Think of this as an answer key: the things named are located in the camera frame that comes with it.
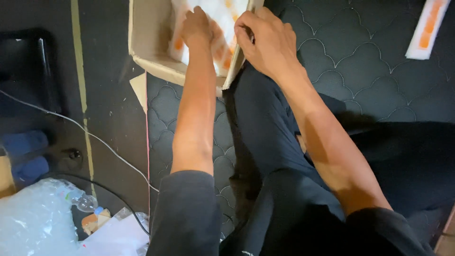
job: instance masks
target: person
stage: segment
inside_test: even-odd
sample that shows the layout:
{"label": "person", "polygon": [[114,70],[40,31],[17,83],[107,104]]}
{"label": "person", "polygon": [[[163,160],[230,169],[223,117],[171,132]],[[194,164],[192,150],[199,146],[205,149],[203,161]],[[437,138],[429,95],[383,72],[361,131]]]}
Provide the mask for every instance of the person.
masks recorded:
{"label": "person", "polygon": [[[263,7],[243,13],[234,29],[247,59],[236,79],[237,125],[262,188],[248,220],[220,244],[212,163],[216,74],[207,16],[196,7],[183,24],[190,59],[172,170],[161,181],[147,255],[432,255],[405,217],[453,202],[455,163],[442,149],[455,133],[429,133],[453,126],[383,123],[349,136],[297,60],[290,24]],[[415,139],[422,134],[430,140]]]}

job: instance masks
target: black sleeve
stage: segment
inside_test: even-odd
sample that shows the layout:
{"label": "black sleeve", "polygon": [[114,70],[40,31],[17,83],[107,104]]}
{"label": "black sleeve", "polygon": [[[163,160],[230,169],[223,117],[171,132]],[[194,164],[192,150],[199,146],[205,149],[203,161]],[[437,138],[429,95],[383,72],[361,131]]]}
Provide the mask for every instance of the black sleeve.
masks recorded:
{"label": "black sleeve", "polygon": [[147,256],[216,256],[221,211],[213,176],[180,171],[161,181]]}
{"label": "black sleeve", "polygon": [[399,213],[384,208],[358,210],[346,218],[358,245],[366,254],[434,255],[428,243],[422,243]]}

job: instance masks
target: bottle cap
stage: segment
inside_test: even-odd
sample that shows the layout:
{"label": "bottle cap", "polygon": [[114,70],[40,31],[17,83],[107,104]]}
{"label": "bottle cap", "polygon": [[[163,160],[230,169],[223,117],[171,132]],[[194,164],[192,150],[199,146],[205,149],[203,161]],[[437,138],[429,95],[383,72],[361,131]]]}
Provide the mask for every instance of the bottle cap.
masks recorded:
{"label": "bottle cap", "polygon": [[95,209],[95,212],[94,212],[94,213],[95,213],[95,215],[99,215],[103,210],[104,210],[103,207],[98,206],[98,208]]}

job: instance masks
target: forearm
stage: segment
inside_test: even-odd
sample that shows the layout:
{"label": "forearm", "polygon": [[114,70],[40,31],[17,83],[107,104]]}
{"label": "forearm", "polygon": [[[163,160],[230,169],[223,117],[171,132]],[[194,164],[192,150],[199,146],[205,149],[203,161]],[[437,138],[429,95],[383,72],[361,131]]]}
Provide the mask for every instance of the forearm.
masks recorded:
{"label": "forearm", "polygon": [[368,207],[391,209],[365,157],[325,106],[301,65],[278,84],[296,117],[305,146],[321,178],[346,215]]}
{"label": "forearm", "polygon": [[202,42],[190,48],[190,60],[172,144],[172,173],[200,170],[213,175],[215,80],[210,46]]}

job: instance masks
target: black cable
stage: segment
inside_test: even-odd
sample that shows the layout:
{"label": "black cable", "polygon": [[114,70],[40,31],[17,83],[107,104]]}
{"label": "black cable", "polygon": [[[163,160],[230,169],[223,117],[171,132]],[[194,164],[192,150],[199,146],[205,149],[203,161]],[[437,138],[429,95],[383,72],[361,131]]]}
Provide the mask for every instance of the black cable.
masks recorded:
{"label": "black cable", "polygon": [[134,218],[136,218],[136,221],[139,223],[139,226],[141,226],[142,230],[148,235],[150,236],[150,233],[144,228],[144,226],[142,226],[142,223],[141,221],[139,220],[139,218],[137,217],[135,211],[133,210],[133,208],[121,197],[119,196],[117,193],[115,193],[114,191],[110,190],[109,188],[105,187],[104,185],[101,185],[100,183],[96,182],[96,181],[93,181],[93,180],[90,180],[90,179],[87,179],[87,178],[84,178],[82,176],[79,176],[79,175],[76,175],[76,174],[69,174],[69,173],[63,173],[63,172],[50,172],[50,173],[47,173],[45,175],[43,175],[42,177],[40,177],[39,179],[45,179],[45,178],[50,178],[51,176],[58,176],[58,175],[67,175],[67,176],[71,176],[71,177],[76,177],[76,178],[79,178],[81,180],[85,180],[85,181],[88,181],[90,183],[93,183],[99,187],[102,187],[104,188],[105,190],[107,190],[109,193],[113,194],[114,196],[116,196],[118,199],[120,199],[125,205],[126,207],[133,213],[134,215]]}

